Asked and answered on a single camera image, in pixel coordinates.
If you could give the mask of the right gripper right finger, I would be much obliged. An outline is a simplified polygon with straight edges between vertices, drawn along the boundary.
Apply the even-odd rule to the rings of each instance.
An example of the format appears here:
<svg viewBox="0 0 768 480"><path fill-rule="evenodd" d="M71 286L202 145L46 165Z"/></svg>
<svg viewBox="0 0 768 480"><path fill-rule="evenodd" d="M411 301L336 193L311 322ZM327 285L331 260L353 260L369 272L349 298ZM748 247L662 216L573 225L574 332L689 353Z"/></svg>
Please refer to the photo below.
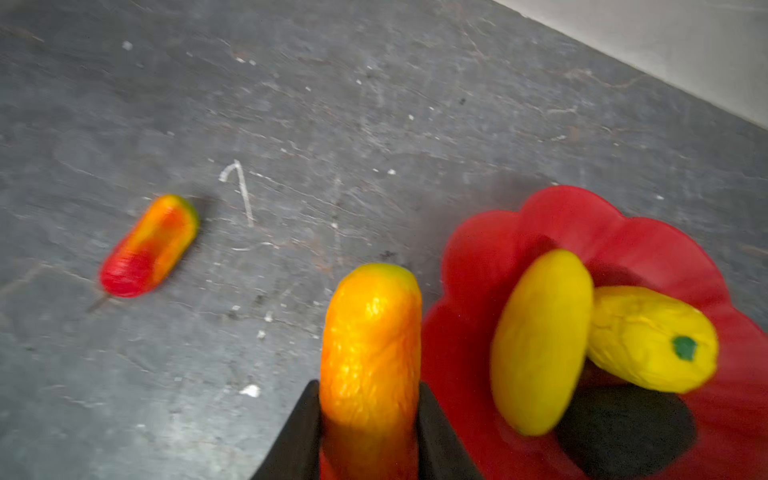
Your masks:
<svg viewBox="0 0 768 480"><path fill-rule="evenodd" d="M417 414L420 480L483 480L425 382L419 385Z"/></svg>

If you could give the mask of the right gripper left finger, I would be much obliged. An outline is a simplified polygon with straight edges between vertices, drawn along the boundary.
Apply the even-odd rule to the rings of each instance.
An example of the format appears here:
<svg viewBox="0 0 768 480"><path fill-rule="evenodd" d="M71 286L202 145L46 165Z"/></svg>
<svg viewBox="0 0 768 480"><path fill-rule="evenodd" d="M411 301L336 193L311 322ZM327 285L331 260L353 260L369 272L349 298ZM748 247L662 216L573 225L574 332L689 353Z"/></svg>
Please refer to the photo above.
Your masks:
<svg viewBox="0 0 768 480"><path fill-rule="evenodd" d="M251 480L318 479L321 432L319 381L311 380Z"/></svg>

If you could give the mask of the red-orange fake mango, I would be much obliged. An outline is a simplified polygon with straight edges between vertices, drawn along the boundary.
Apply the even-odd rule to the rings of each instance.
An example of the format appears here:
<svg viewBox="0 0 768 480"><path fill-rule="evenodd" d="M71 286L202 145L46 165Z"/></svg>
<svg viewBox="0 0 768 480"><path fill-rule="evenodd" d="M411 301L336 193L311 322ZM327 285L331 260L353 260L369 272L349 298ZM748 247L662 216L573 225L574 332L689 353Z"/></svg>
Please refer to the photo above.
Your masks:
<svg viewBox="0 0 768 480"><path fill-rule="evenodd" d="M321 354L321 478L417 478L421 320L403 267L362 265L338 285Z"/></svg>
<svg viewBox="0 0 768 480"><path fill-rule="evenodd" d="M134 228L112 250L100 270L103 290L135 298L158 287L195 240L200 218L179 195L163 195L151 203Z"/></svg>

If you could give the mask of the long yellow fake fruit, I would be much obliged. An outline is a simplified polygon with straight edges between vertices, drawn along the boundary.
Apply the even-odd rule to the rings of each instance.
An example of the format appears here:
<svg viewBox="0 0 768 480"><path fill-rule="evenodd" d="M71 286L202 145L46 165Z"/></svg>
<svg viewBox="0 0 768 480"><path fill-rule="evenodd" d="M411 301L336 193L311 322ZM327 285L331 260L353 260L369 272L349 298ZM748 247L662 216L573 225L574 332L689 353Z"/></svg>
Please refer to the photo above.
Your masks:
<svg viewBox="0 0 768 480"><path fill-rule="evenodd" d="M490 350L496 409L524 436L560 421L583 368L593 280L574 253L552 250L523 273L497 323Z"/></svg>

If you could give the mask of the dark fake avocado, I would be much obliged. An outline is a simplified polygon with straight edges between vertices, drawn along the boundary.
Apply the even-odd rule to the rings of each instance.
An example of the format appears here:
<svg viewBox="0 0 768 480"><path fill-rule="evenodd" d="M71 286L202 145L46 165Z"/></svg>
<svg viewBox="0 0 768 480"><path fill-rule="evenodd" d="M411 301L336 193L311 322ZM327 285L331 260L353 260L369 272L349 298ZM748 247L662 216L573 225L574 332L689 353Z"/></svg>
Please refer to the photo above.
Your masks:
<svg viewBox="0 0 768 480"><path fill-rule="evenodd" d="M639 479L685 454L697 428L677 395L625 384L578 390L555 436L588 478Z"/></svg>

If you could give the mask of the round yellow fake lemon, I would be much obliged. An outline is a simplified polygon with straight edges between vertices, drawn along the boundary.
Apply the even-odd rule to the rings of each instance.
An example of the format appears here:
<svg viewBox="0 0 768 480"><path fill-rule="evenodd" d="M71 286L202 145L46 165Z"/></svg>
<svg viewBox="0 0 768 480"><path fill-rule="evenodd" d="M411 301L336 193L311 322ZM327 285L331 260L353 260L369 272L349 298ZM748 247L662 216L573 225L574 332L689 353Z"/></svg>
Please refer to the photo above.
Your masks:
<svg viewBox="0 0 768 480"><path fill-rule="evenodd" d="M695 307L636 286L594 290L587 356L600 369L645 389L684 394L717 371L719 341Z"/></svg>

